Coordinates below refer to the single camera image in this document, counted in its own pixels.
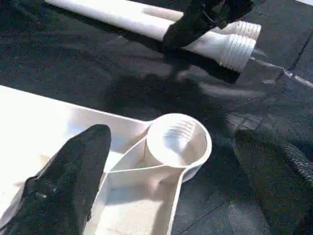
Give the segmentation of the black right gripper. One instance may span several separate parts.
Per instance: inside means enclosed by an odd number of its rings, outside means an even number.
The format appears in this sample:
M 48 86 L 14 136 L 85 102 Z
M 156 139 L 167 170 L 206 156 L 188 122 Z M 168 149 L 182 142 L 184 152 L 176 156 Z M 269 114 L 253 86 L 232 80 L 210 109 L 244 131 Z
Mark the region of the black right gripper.
M 211 29 L 225 28 L 252 9 L 251 0 L 193 0 L 184 15 L 168 27 L 162 44 L 167 49 L 186 47 Z

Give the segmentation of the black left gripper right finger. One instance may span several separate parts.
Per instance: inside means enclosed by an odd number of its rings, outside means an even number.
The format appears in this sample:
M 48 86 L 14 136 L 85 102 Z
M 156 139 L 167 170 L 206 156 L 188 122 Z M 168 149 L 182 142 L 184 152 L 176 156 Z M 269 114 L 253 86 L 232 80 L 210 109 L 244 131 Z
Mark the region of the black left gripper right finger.
M 313 164 L 279 136 L 238 128 L 234 152 L 273 235 L 313 233 Z

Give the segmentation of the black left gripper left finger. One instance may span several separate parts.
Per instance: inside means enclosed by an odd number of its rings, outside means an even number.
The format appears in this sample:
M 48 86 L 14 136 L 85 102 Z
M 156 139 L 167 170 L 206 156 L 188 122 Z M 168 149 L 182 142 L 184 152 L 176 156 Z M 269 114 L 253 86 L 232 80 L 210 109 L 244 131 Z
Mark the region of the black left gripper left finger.
M 91 218 L 111 146 L 96 124 L 69 139 L 24 181 L 0 219 L 2 235 L 81 235 Z

